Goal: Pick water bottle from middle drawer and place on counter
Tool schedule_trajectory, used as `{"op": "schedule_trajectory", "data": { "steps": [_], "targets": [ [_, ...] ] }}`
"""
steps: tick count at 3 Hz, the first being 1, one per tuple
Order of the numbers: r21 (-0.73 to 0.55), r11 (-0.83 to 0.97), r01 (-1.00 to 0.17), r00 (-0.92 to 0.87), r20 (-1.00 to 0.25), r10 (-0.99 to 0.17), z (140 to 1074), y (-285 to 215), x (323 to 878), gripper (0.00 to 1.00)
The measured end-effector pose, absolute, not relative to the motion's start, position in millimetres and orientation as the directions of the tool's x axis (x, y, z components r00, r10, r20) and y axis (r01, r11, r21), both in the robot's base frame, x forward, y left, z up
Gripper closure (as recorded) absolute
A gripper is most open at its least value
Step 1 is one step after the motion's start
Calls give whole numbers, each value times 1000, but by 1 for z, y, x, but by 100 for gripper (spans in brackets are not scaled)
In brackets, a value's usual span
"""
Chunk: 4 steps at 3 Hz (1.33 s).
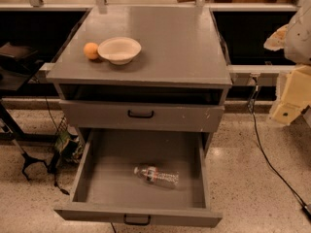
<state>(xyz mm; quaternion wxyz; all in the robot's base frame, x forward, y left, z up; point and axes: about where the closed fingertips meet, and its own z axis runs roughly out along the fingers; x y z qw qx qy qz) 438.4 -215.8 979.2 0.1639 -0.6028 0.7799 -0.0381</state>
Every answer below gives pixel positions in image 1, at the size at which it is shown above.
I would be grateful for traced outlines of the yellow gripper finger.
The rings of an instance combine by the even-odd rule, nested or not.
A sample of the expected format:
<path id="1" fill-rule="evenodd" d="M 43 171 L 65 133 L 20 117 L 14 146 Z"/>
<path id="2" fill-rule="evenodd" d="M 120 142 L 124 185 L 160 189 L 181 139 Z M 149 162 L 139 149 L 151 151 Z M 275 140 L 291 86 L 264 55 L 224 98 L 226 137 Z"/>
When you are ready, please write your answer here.
<path id="1" fill-rule="evenodd" d="M 263 47 L 267 50 L 282 50 L 285 46 L 286 34 L 288 31 L 288 25 L 285 24 L 278 28 L 271 36 L 269 36 L 263 44 Z"/>

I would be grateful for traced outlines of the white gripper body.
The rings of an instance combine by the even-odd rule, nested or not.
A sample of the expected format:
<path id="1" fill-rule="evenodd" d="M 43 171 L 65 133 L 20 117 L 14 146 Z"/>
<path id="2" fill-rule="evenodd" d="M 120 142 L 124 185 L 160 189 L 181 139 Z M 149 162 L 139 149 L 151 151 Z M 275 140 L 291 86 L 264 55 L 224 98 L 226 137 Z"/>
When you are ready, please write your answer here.
<path id="1" fill-rule="evenodd" d="M 281 72 L 269 117 L 283 125 L 290 125 L 310 105 L 311 67 L 296 65 L 290 72 Z"/>

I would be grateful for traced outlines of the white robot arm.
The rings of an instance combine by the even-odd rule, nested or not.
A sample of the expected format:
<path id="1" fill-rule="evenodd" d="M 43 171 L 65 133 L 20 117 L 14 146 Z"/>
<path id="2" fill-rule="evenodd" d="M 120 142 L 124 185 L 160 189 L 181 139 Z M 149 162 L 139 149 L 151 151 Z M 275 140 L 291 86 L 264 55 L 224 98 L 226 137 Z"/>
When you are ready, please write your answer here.
<path id="1" fill-rule="evenodd" d="M 290 22 L 277 29 L 263 44 L 283 50 L 295 66 L 278 78 L 277 100 L 269 112 L 272 120 L 290 125 L 311 105 L 311 4 L 305 2 Z"/>

